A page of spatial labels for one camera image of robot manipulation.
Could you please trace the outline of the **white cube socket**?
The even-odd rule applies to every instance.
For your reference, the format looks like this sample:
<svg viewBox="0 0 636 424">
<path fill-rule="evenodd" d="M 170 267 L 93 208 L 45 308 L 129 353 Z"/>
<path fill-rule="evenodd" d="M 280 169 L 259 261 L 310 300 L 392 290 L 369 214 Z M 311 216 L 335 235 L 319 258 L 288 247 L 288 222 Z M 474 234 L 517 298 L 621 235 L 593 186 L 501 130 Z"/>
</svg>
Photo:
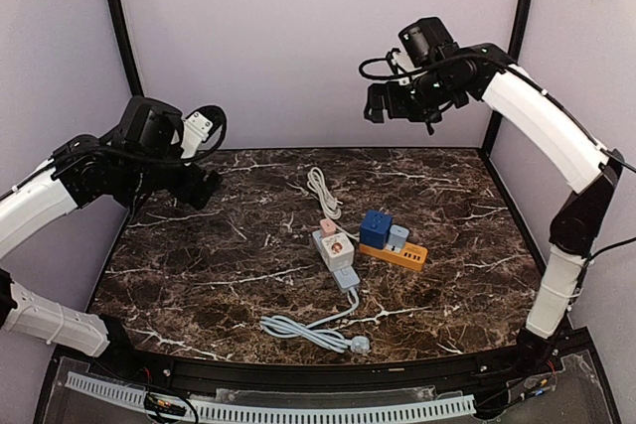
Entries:
<svg viewBox="0 0 636 424">
<path fill-rule="evenodd" d="M 355 247 L 345 233 L 339 232 L 321 239 L 322 257 L 330 271 L 353 265 Z"/>
</svg>

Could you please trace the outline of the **pink charger plug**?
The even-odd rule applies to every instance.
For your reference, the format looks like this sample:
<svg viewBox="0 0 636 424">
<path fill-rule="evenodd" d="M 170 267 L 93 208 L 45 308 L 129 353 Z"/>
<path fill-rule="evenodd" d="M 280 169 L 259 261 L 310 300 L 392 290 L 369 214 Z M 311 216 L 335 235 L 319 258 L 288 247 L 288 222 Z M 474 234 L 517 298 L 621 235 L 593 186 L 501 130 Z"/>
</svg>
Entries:
<svg viewBox="0 0 636 424">
<path fill-rule="evenodd" d="M 319 224 L 320 224 L 320 236 L 322 238 L 332 236 L 336 234 L 338 231 L 337 224 L 334 222 L 333 219 L 329 217 L 322 218 L 319 221 Z"/>
</svg>

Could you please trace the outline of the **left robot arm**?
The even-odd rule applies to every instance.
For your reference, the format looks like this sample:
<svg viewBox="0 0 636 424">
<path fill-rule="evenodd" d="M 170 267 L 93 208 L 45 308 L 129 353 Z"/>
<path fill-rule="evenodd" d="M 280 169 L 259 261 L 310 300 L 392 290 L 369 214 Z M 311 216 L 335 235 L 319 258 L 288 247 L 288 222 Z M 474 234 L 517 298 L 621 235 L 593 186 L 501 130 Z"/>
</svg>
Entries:
<svg viewBox="0 0 636 424">
<path fill-rule="evenodd" d="M 8 256 L 29 239 L 102 197 L 131 207 L 142 196 L 165 191 L 201 208 L 220 181 L 199 161 L 213 153 L 207 133 L 172 132 L 152 148 L 114 135 L 80 135 L 54 151 L 33 173 L 1 198 L 1 254 Z M 61 345 L 91 357 L 119 380 L 140 371 L 139 356 L 121 323 L 82 312 L 47 298 L 1 273 L 1 329 Z"/>
</svg>

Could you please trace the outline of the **orange power strip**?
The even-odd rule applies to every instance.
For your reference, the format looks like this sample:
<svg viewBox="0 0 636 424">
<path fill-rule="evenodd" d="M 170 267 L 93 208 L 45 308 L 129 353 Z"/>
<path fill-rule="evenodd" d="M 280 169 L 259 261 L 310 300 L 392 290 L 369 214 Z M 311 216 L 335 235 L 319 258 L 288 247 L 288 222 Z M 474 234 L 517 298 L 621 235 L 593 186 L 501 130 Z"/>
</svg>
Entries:
<svg viewBox="0 0 636 424">
<path fill-rule="evenodd" d="M 362 254 L 416 272 L 420 272 L 423 269 L 423 265 L 428 255 L 427 248 L 409 242 L 407 242 L 400 250 L 397 250 L 390 245 L 387 245 L 384 249 L 378 249 L 360 243 L 359 251 Z"/>
</svg>

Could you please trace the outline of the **grey-blue power strip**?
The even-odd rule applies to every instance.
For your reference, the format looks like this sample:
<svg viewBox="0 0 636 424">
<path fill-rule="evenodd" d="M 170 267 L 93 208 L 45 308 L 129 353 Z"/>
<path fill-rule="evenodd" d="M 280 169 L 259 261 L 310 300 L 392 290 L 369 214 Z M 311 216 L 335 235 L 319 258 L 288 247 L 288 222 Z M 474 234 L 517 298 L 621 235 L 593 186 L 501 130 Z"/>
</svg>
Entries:
<svg viewBox="0 0 636 424">
<path fill-rule="evenodd" d="M 320 230 L 315 230 L 312 232 L 312 239 L 316 246 L 317 251 L 319 252 L 323 260 L 322 245 L 321 245 L 322 237 L 320 236 Z M 354 270 L 353 265 L 346 268 L 342 268 L 340 270 L 336 270 L 336 271 L 330 271 L 328 269 L 328 271 L 330 272 L 332 278 L 335 280 L 338 288 L 340 289 L 342 293 L 347 293 L 350 289 L 357 289 L 360 285 L 360 278 L 358 274 L 356 273 L 356 271 Z"/>
</svg>

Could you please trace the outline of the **dark blue cube socket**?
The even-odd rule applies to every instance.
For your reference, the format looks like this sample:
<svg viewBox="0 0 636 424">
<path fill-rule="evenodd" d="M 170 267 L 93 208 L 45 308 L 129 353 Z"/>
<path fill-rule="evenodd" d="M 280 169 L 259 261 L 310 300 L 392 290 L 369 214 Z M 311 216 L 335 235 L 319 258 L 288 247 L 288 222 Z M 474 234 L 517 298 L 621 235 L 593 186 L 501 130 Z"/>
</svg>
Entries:
<svg viewBox="0 0 636 424">
<path fill-rule="evenodd" d="M 375 210 L 367 211 L 360 224 L 360 243 L 376 249 L 384 249 L 392 224 L 393 217 L 390 214 Z"/>
</svg>

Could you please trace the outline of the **light blue charger plug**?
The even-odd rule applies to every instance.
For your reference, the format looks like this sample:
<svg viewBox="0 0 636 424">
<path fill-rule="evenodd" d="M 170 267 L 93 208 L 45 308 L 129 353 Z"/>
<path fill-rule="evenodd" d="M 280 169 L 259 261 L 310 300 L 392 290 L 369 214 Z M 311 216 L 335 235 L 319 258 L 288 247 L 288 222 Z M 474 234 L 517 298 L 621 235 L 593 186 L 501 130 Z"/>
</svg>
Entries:
<svg viewBox="0 0 636 424">
<path fill-rule="evenodd" d="M 395 253 L 400 253 L 406 245 L 408 236 L 409 230 L 407 228 L 393 224 L 389 231 L 387 249 Z"/>
</svg>

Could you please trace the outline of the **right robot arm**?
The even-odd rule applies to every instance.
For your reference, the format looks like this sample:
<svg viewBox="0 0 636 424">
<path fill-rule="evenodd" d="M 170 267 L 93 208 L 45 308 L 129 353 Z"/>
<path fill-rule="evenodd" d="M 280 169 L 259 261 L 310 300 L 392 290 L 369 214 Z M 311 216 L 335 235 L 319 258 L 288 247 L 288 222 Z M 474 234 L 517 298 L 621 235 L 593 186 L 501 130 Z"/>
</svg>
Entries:
<svg viewBox="0 0 636 424">
<path fill-rule="evenodd" d="M 431 128 L 445 110 L 481 101 L 512 122 L 560 172 L 570 194 L 553 218 L 550 253 L 521 337 L 548 341 L 577 299 L 594 245 L 627 163 L 588 132 L 505 51 L 493 44 L 394 49 L 382 58 L 388 74 L 372 74 L 365 116 L 381 123 L 405 118 Z"/>
</svg>

